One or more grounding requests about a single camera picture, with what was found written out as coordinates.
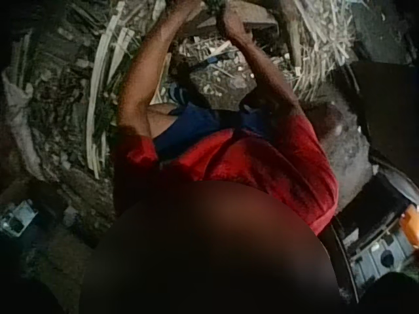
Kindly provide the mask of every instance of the orange object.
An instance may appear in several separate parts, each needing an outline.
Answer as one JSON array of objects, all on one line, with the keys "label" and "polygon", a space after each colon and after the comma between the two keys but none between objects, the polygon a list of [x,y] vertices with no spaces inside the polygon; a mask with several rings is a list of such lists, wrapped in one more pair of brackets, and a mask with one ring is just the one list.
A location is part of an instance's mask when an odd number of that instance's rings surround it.
[{"label": "orange object", "polygon": [[419,212],[410,205],[400,219],[406,238],[415,249],[419,249]]}]

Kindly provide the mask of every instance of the hand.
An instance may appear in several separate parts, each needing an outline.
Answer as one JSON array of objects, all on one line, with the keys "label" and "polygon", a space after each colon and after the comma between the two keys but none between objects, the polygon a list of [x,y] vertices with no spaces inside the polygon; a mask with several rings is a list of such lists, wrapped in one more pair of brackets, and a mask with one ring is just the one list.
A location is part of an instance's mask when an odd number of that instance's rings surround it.
[{"label": "hand", "polygon": [[201,4],[201,0],[174,0],[174,7],[177,9],[195,10]]},{"label": "hand", "polygon": [[225,7],[223,15],[219,17],[217,26],[221,34],[227,37],[233,44],[250,39],[250,36],[244,29],[242,19],[229,5]]}]

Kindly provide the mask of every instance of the man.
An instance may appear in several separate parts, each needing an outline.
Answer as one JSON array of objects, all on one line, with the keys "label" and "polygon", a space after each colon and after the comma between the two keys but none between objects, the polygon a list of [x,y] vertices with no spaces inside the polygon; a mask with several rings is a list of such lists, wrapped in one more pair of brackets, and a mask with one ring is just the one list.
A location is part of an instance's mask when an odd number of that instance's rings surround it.
[{"label": "man", "polygon": [[[225,9],[221,27],[246,57],[259,93],[268,96],[264,107],[244,109],[257,104],[252,93],[244,100],[247,106],[225,124],[182,94],[174,96],[182,102],[180,110],[170,104],[149,106],[169,46],[199,4],[179,0],[150,32],[128,73],[118,112],[122,139],[115,154],[117,213],[157,190],[193,181],[230,181],[286,204],[318,234],[337,206],[336,179],[292,88],[234,11]],[[275,127],[270,132],[272,118]]]}]

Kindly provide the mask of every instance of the blue shorts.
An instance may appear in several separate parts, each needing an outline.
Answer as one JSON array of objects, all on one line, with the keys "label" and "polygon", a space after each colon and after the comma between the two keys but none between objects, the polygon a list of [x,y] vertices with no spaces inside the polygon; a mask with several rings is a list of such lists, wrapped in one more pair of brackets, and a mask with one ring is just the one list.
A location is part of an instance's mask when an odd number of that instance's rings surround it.
[{"label": "blue shorts", "polygon": [[191,102],[174,109],[170,115],[179,118],[155,138],[155,148],[160,160],[171,160],[202,138],[223,129],[240,129],[253,132],[269,141],[269,119],[258,109],[251,111],[223,111],[198,107]]}]

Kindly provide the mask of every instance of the white stick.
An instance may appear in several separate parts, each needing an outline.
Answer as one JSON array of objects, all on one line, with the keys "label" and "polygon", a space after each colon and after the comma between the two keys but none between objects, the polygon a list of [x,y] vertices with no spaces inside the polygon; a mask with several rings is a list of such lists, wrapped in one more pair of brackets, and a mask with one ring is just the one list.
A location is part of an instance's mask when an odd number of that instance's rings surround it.
[{"label": "white stick", "polygon": [[105,68],[105,57],[106,57],[107,49],[109,47],[109,43],[111,42],[113,31],[118,24],[118,21],[120,19],[124,6],[125,6],[124,1],[118,2],[118,5],[117,5],[118,14],[112,16],[111,21],[109,22],[109,25],[107,26],[106,32],[101,36],[98,49],[96,50],[96,57],[94,60],[92,79],[90,81],[90,97],[89,97],[89,106],[87,110],[87,119],[86,119],[86,157],[87,157],[87,164],[88,164],[89,169],[94,170],[94,171],[95,171],[94,159],[96,158],[94,154],[92,154],[92,149],[93,149],[92,136],[94,132],[94,111],[96,108],[96,100],[98,98],[99,84],[101,81],[101,77],[103,76],[103,70]]}]

